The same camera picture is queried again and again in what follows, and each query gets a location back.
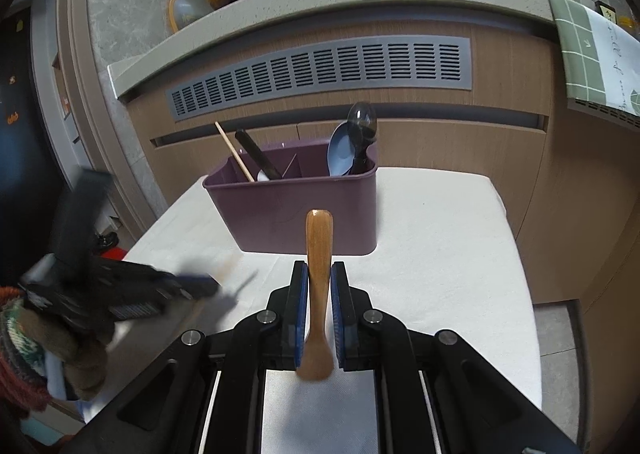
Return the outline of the red knitted sleeve forearm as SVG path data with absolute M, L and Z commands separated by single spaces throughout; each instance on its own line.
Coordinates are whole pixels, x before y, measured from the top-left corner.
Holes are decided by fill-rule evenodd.
M 22 294 L 1 289 L 1 396 L 24 411 L 42 412 L 51 401 L 43 348 L 18 324 Z

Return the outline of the gloved left hand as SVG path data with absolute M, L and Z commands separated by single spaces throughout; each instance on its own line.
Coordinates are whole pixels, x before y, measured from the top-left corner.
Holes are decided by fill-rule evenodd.
M 23 303 L 18 324 L 43 348 L 51 400 L 89 401 L 100 392 L 106 378 L 106 348 L 115 334 L 113 324 L 103 333 L 77 339 L 24 308 Z

